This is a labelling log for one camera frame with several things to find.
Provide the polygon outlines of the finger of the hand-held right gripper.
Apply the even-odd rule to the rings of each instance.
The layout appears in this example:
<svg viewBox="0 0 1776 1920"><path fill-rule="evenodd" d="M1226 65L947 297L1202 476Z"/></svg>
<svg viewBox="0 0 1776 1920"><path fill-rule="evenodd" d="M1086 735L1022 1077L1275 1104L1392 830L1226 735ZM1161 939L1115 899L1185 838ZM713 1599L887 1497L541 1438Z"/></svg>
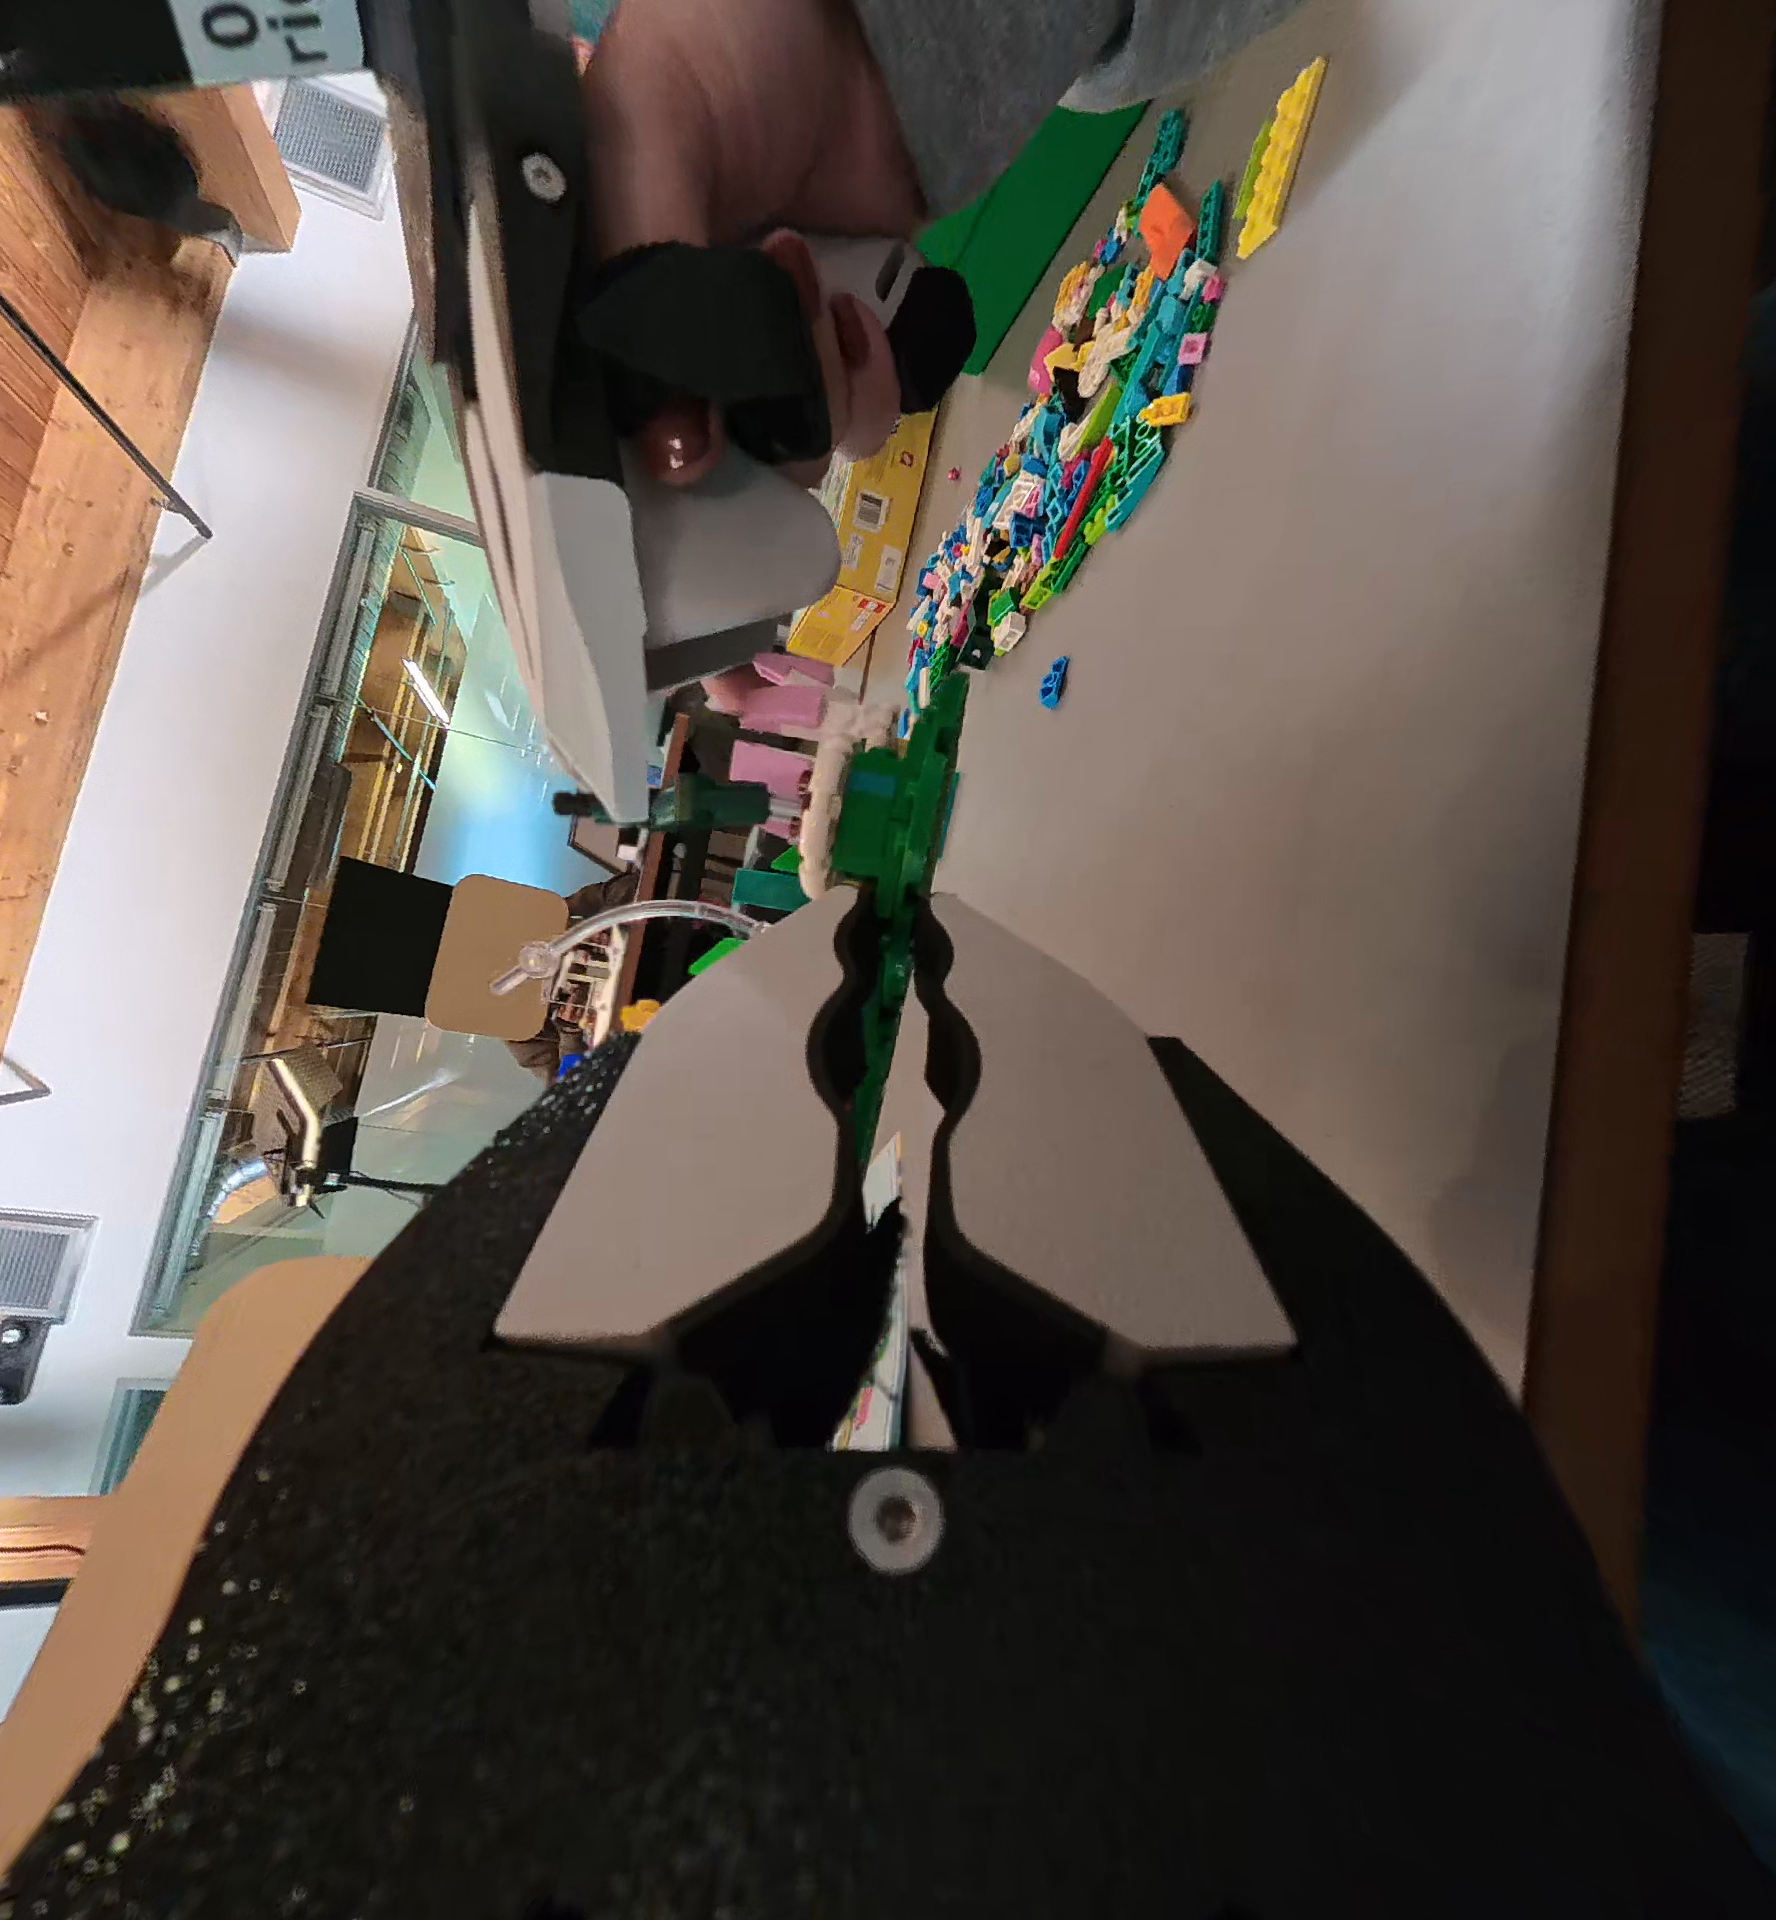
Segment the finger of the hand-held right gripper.
<svg viewBox="0 0 1776 1920"><path fill-rule="evenodd" d="M565 774L643 822L647 612L608 370L562 290L538 294L519 302L478 222L432 224L431 351L526 701Z"/></svg>
<svg viewBox="0 0 1776 1920"><path fill-rule="evenodd" d="M709 476L689 489L627 482L649 693L753 664L842 569L823 501L785 476Z"/></svg>

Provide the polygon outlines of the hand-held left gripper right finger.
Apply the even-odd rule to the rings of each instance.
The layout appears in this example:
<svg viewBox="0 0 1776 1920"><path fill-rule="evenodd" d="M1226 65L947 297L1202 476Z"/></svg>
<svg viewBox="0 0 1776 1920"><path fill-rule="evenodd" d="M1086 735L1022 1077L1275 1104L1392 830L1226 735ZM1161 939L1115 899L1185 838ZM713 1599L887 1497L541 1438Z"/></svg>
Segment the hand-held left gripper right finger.
<svg viewBox="0 0 1776 1920"><path fill-rule="evenodd" d="M1296 1333L1150 1039L956 894L917 966L924 1322L947 1350L1007 1293L1121 1360L1263 1360Z"/></svg>

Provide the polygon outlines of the pile of colourful lego bricks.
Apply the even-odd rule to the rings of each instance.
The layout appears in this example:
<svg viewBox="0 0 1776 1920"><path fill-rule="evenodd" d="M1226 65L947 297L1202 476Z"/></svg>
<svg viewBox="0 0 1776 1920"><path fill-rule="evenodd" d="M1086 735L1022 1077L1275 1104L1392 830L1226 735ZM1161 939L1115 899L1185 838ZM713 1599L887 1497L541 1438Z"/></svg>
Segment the pile of colourful lego bricks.
<svg viewBox="0 0 1776 1920"><path fill-rule="evenodd" d="M1309 60L1240 173L1200 191L1185 175L1189 110L1164 110L1134 191L1055 290L1026 406L923 566L909 714L1011 657L1162 478L1196 414L1228 270L1281 232L1327 77L1327 59Z"/></svg>

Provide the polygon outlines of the green lego plant model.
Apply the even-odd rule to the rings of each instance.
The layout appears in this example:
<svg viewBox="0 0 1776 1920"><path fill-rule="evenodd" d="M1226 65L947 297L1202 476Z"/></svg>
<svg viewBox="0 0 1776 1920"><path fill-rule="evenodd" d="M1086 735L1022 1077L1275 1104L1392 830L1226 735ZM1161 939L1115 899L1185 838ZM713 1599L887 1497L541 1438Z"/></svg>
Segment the green lego plant model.
<svg viewBox="0 0 1776 1920"><path fill-rule="evenodd" d="M802 835L788 852L790 863L740 872L735 904L662 899L587 917L560 935L519 948L510 969L482 979L488 994L497 1000L528 989L552 994L576 953L602 947L616 930L658 922L717 930L717 944L689 970L700 977L766 929L750 909L788 918L821 897L838 907L856 904L862 909L858 969L867 994L855 1019L860 1067L849 1114L852 1145L860 1162L871 1165L917 977L919 910L930 897L947 844L971 688L954 671L940 680L920 671L919 683L917 708L901 710L889 736L842 735L818 751L815 765L833 773L807 794ZM823 894L807 890L807 880L817 880Z"/></svg>

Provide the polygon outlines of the wall air vent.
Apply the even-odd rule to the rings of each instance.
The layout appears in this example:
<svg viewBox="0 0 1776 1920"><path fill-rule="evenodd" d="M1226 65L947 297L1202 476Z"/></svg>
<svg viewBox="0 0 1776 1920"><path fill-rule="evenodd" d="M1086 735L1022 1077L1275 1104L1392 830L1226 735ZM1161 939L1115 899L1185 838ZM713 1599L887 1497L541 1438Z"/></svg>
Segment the wall air vent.
<svg viewBox="0 0 1776 1920"><path fill-rule="evenodd" d="M0 1210L0 1325L64 1325L99 1227L92 1214Z"/></svg>
<svg viewBox="0 0 1776 1920"><path fill-rule="evenodd" d="M381 98L328 80L288 80L275 118L277 152L299 189L352 215L381 220L393 175Z"/></svg>

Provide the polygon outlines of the person's right forearm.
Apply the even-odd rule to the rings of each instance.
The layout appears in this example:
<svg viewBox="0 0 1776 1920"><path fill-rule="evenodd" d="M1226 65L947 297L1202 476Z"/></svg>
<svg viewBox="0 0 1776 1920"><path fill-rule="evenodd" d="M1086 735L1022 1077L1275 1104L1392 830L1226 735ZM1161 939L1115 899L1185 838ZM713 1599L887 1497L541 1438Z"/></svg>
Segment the person's right forearm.
<svg viewBox="0 0 1776 1920"><path fill-rule="evenodd" d="M972 204L1055 110L1147 104L1296 11L1296 2L852 5L933 219Z"/></svg>

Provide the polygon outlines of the person's right hand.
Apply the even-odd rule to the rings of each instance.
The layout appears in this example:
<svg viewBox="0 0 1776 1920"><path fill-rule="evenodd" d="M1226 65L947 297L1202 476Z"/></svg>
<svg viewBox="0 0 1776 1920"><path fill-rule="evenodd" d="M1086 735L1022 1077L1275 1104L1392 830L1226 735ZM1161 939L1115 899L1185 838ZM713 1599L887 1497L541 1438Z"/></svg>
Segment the person's right hand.
<svg viewBox="0 0 1776 1920"><path fill-rule="evenodd" d="M623 2L583 98L599 257L757 244L808 323L833 449L874 455L901 420L893 351L871 310L827 290L807 240L910 240L926 204L852 8Z"/></svg>

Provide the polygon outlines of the green lego baseplate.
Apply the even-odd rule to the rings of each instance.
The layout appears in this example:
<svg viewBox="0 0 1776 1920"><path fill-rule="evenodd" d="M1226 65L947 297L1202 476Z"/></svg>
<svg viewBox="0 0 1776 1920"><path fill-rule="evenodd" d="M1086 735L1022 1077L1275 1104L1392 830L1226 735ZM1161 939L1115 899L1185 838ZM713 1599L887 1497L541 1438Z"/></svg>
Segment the green lego baseplate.
<svg viewBox="0 0 1776 1920"><path fill-rule="evenodd" d="M924 261L956 272L972 301L976 340L964 375L990 368L1147 110L1056 108L984 195L919 235Z"/></svg>

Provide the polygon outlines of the open lego instruction booklet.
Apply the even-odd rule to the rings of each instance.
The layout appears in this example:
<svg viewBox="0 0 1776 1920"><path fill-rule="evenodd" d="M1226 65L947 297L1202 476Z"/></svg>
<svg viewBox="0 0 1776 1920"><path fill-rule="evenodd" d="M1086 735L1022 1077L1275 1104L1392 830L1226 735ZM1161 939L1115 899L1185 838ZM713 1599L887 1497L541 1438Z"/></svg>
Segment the open lego instruction booklet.
<svg viewBox="0 0 1776 1920"><path fill-rule="evenodd" d="M890 1288L869 1369L836 1426L833 1453L895 1453L902 1444L910 1369L909 1222L904 1209L904 1145L893 1133L867 1167L862 1213L872 1239L893 1230Z"/></svg>

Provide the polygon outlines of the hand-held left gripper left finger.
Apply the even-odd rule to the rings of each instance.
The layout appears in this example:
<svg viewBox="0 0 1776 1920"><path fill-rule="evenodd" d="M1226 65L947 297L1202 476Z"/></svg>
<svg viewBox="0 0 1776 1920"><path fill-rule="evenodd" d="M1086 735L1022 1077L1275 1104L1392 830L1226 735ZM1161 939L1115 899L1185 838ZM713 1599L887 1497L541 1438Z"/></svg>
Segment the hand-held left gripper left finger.
<svg viewBox="0 0 1776 1920"><path fill-rule="evenodd" d="M512 1346L668 1346L836 1194L841 1123L811 1071L847 981L836 887L691 981L636 1042L494 1333Z"/></svg>

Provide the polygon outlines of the yellow lego box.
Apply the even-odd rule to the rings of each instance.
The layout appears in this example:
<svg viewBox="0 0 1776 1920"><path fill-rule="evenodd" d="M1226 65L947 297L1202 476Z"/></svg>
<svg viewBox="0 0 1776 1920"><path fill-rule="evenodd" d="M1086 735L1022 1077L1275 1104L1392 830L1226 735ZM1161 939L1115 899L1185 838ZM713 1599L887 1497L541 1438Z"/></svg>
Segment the yellow lego box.
<svg viewBox="0 0 1776 1920"><path fill-rule="evenodd" d="M836 455L818 487L841 546L834 587L802 609L786 653L836 669L849 664L895 611L924 496L934 408L898 420L869 458Z"/></svg>

